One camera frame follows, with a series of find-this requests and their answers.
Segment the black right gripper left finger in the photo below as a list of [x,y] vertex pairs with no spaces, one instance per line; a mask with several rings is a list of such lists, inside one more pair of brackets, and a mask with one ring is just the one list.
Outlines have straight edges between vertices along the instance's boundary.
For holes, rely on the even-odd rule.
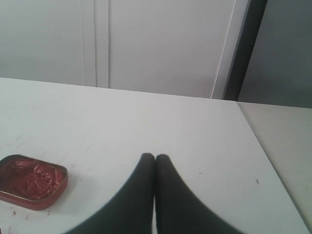
[[122,188],[99,211],[69,234],[151,234],[155,157],[143,153]]

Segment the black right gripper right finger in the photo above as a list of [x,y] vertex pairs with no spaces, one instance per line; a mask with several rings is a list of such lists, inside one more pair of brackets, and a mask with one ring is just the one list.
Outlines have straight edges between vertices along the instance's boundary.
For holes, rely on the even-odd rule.
[[156,228],[159,234],[240,234],[189,189],[169,156],[156,157]]

